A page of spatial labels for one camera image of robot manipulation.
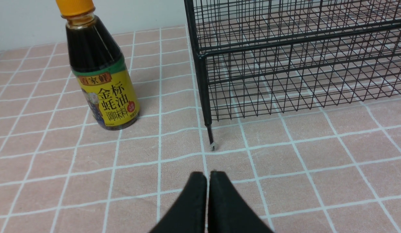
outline rack foot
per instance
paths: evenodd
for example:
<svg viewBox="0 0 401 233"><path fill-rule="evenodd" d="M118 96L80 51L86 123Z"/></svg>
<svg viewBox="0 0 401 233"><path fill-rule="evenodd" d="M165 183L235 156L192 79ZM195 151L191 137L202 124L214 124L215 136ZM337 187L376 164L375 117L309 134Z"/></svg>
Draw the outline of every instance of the rack foot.
<svg viewBox="0 0 401 233"><path fill-rule="evenodd" d="M209 144L210 144L211 150L214 151L217 149L217 144L215 143L215 141L213 141L212 126L206 125L206 128L208 129L208 137L209 137Z"/></svg>

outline metal wire grid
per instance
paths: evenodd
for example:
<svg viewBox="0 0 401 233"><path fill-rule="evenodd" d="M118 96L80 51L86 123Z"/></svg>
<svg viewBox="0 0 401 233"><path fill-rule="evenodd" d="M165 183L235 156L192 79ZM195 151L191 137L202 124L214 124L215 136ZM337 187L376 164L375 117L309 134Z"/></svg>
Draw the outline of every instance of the metal wire grid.
<svg viewBox="0 0 401 233"><path fill-rule="evenodd" d="M206 61L215 120L401 94L401 28L219 54Z"/></svg>
<svg viewBox="0 0 401 233"><path fill-rule="evenodd" d="M206 53L396 23L401 0L198 0L194 15Z"/></svg>

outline black wire rack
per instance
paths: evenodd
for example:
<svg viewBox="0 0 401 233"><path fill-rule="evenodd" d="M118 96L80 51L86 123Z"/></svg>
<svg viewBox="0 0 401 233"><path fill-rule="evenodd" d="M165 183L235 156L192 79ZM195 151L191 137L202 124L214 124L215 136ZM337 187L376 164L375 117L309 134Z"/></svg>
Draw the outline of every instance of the black wire rack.
<svg viewBox="0 0 401 233"><path fill-rule="evenodd" d="M185 0L213 120L401 94L401 0Z"/></svg>

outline pink tile pattern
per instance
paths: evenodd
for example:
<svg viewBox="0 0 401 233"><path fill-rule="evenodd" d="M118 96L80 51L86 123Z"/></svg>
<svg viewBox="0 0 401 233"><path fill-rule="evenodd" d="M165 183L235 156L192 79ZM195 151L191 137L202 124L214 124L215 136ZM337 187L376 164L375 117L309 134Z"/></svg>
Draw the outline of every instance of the pink tile pattern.
<svg viewBox="0 0 401 233"><path fill-rule="evenodd" d="M401 96L215 122L211 152L187 27L115 40L142 114L114 132L66 43L0 52L0 233L144 233L190 172L214 169L278 233L401 232Z"/></svg>

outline orange bottle cap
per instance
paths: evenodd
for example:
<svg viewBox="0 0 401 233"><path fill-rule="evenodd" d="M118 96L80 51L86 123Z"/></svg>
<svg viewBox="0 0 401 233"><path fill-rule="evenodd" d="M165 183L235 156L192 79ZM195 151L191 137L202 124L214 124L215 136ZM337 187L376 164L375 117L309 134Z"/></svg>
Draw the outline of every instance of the orange bottle cap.
<svg viewBox="0 0 401 233"><path fill-rule="evenodd" d="M75 16L94 9L92 0L56 0L61 15Z"/></svg>

